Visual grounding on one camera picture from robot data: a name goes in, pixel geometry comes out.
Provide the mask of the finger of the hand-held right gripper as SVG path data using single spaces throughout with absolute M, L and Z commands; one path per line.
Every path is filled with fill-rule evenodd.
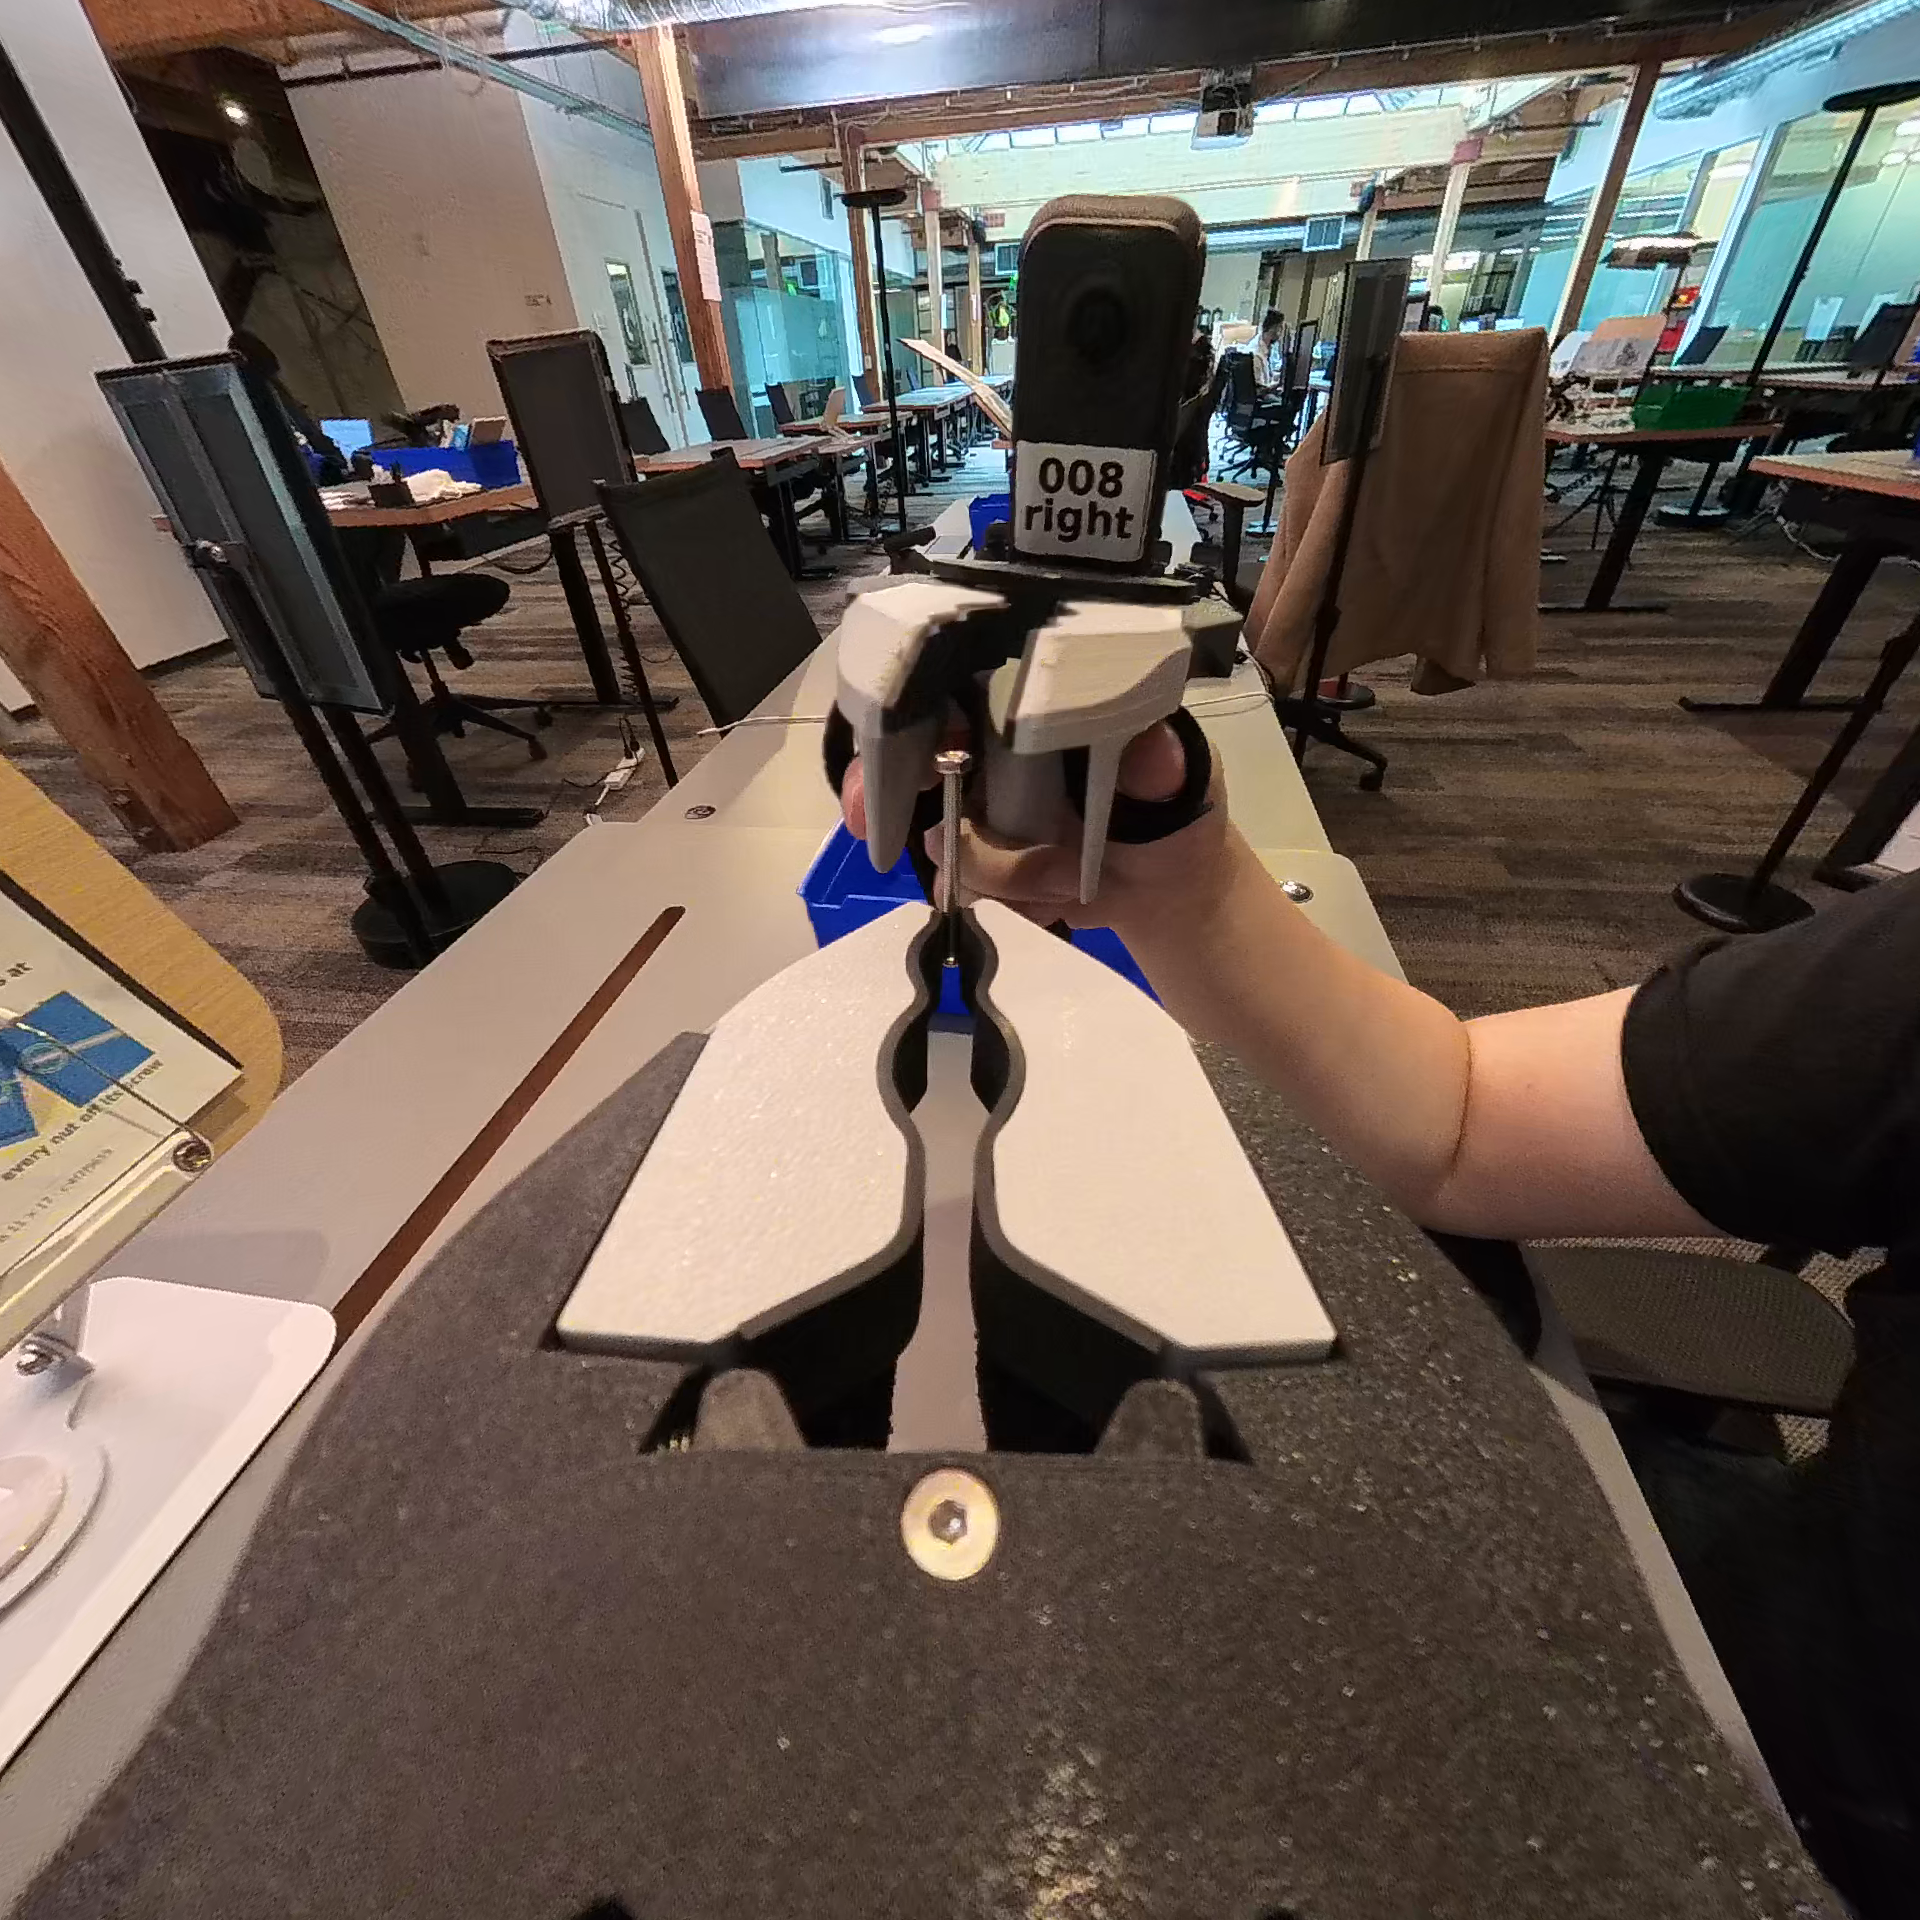
M 1058 607 L 987 684 L 987 822 L 1078 851 L 1096 895 L 1121 758 L 1189 684 L 1189 607 Z
M 951 579 L 899 579 L 861 590 L 832 633 L 837 711 L 852 719 L 866 795 L 866 846 L 888 867 L 911 835 L 951 717 L 1005 656 L 1005 597 Z

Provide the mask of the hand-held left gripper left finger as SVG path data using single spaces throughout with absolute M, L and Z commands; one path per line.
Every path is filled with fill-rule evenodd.
M 918 1255 L 933 1002 L 940 917 L 908 901 L 727 1006 L 554 1319 L 559 1346 L 724 1358 Z

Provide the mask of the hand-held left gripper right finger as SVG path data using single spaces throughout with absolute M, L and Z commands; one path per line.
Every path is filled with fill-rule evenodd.
M 1174 1371 L 1327 1358 L 1335 1319 L 1184 1027 L 1005 901 L 969 931 L 977 1042 L 1005 1047 L 977 1172 L 994 1257 Z

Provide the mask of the long metal screw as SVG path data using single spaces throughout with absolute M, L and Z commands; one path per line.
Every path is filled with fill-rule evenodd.
M 943 967 L 959 970 L 959 926 L 963 926 L 963 800 L 969 800 L 973 751 L 951 743 L 933 755 L 940 775 L 940 872 L 933 908 L 943 931 Z

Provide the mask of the person's right forearm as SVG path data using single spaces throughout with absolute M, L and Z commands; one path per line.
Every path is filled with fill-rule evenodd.
M 1478 1240 L 1701 1226 L 1623 1098 L 1629 991 L 1458 1018 L 1327 937 L 1228 812 L 1113 851 L 1096 917 L 1194 1036 L 1240 1056 L 1413 1219 Z

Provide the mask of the wooden office desk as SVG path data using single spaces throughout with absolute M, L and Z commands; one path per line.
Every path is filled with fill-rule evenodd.
M 1597 560 L 1597 579 L 1580 599 L 1543 599 L 1543 615 L 1667 615 L 1667 599 L 1620 599 L 1623 563 L 1632 556 L 1632 542 L 1645 533 L 1645 516 L 1653 508 L 1653 495 L 1663 483 L 1663 471 L 1685 448 L 1735 448 L 1748 441 L 1774 441 L 1775 414 L 1757 422 L 1725 422 L 1725 426 L 1653 426 L 1653 431 L 1597 431 L 1597 426 L 1544 426 L 1544 442 L 1575 442 L 1575 448 L 1623 448 L 1639 457 L 1632 481 L 1623 490 L 1615 533 Z
M 323 483 L 319 499 L 323 499 L 323 515 L 335 522 L 335 536 L 345 542 L 346 567 L 360 583 L 365 611 L 372 611 L 382 588 L 435 571 L 429 556 L 468 516 L 473 522 L 534 516 L 534 529 L 516 529 L 516 542 L 548 536 L 548 516 L 535 508 L 534 483 L 473 490 L 473 483 L 446 481 L 439 495 L 416 499 L 412 481 L 389 475 L 389 481 L 365 481 L 365 483 Z M 548 818 L 541 806 L 473 806 L 464 795 L 451 758 L 446 758 L 446 736 L 439 741 L 435 736 L 412 741 L 412 717 L 416 717 L 424 695 L 429 695 L 424 671 L 397 662 L 397 711 L 396 711 L 396 719 L 372 732 L 372 741 L 396 736 L 405 743 L 408 780 L 422 795 L 422 806 L 408 806 L 408 822 L 482 828 L 482 834 L 541 828 L 541 818 Z M 598 702 L 598 695 L 592 700 L 541 695 L 535 702 L 551 702 L 551 711 L 559 711 L 559 709 L 605 709 L 605 702 Z
M 1905 448 L 1768 452 L 1756 465 L 1787 481 L 1787 508 L 1804 508 L 1816 529 L 1838 533 L 1840 548 L 1765 695 L 1679 700 L 1679 711 L 1861 711 L 1863 695 L 1816 700 L 1809 687 L 1881 563 L 1920 556 L 1920 465 Z

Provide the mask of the person's right hand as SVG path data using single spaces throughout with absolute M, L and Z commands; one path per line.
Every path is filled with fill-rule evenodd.
M 982 822 L 959 834 L 959 894 L 994 895 L 1039 926 L 1113 926 L 1139 962 L 1162 936 L 1189 936 L 1229 894 L 1243 841 L 1228 812 L 1228 775 L 1218 758 L 1198 758 L 1198 736 L 1169 719 L 1149 725 L 1121 758 L 1121 800 L 1165 810 L 1184 800 L 1189 775 L 1207 766 L 1213 787 L 1198 812 L 1157 841 L 1113 841 L 1100 889 L 1078 895 L 1078 846 L 1020 841 Z

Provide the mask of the black monitor on floor stand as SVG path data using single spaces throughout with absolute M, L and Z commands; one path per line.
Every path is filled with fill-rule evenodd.
M 518 463 L 548 516 L 564 607 L 590 662 L 598 702 L 641 709 L 665 787 L 681 780 L 660 732 L 660 709 L 650 684 L 631 607 L 612 567 L 612 522 L 604 483 L 636 481 L 636 448 L 615 412 L 612 362 L 604 334 L 564 329 L 535 339 L 496 339 L 487 348 L 496 390 L 508 406 Z
M 1342 499 L 1335 515 L 1335 546 L 1310 615 L 1310 654 L 1292 675 L 1292 687 L 1277 700 L 1283 732 L 1292 736 L 1295 761 L 1310 758 L 1310 743 L 1327 743 L 1365 761 L 1360 790 L 1380 790 L 1390 758 L 1346 736 L 1342 709 L 1325 695 L 1327 654 L 1342 620 L 1342 571 L 1357 536 L 1357 508 L 1365 490 L 1372 452 L 1380 448 L 1390 382 L 1396 363 L 1404 308 L 1406 308 L 1413 270 L 1404 257 L 1357 257 L 1342 275 L 1342 323 L 1335 357 L 1335 398 L 1325 433 L 1325 495 L 1342 475 Z
M 283 709 L 360 851 L 354 937 L 389 970 L 435 962 L 518 878 L 502 861 L 424 855 L 365 725 L 412 732 L 412 684 L 272 392 L 230 350 L 99 370 L 99 390 L 256 695 Z

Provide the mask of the tan jacket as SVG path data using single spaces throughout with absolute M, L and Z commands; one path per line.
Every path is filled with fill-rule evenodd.
M 1327 675 L 1413 656 L 1413 695 L 1516 679 L 1543 640 L 1552 334 L 1404 334 L 1336 583 Z

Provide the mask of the wooden column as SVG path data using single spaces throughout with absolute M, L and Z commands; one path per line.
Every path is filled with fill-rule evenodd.
M 675 245 L 684 334 L 693 348 L 699 390 L 733 390 L 724 275 L 684 109 L 681 41 L 672 28 L 643 28 L 626 41 L 643 84 L 650 133 L 659 145 L 659 179 Z

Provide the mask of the black swivel office chair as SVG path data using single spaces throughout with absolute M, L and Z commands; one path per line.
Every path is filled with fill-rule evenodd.
M 508 583 L 496 571 L 424 571 L 375 590 L 375 633 L 405 664 L 422 664 L 429 684 L 412 717 L 412 741 L 468 736 L 477 725 L 524 741 L 534 758 L 548 758 L 541 732 L 554 719 L 551 702 L 482 700 L 446 684 L 446 664 L 473 671 L 464 633 L 504 607 Z

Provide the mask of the grey mesh office chair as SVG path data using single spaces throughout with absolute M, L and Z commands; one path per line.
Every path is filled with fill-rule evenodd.
M 1854 1364 L 1851 1319 L 1794 1268 L 1649 1240 L 1521 1247 L 1632 1464 L 1804 1464 Z

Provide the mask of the person's black clothing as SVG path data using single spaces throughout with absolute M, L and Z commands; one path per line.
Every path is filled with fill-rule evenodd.
M 1649 1437 L 1649 1502 L 1823 1876 L 1917 1914 L 1920 1863 L 1920 901 L 1889 878 L 1707 943 L 1623 1018 L 1676 1191 L 1735 1240 L 1851 1257 L 1854 1364 L 1816 1460 Z

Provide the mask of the instruction sign on white stand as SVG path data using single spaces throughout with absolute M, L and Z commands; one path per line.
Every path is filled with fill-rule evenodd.
M 335 1352 L 303 1299 L 116 1270 L 268 1110 L 265 997 L 5 761 L 0 1751 L 61 1708 Z

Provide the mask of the slanted wooden beam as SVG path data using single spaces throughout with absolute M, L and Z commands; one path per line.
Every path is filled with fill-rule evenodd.
M 0 475 L 0 656 L 145 851 L 193 851 L 236 828 L 14 475 Z

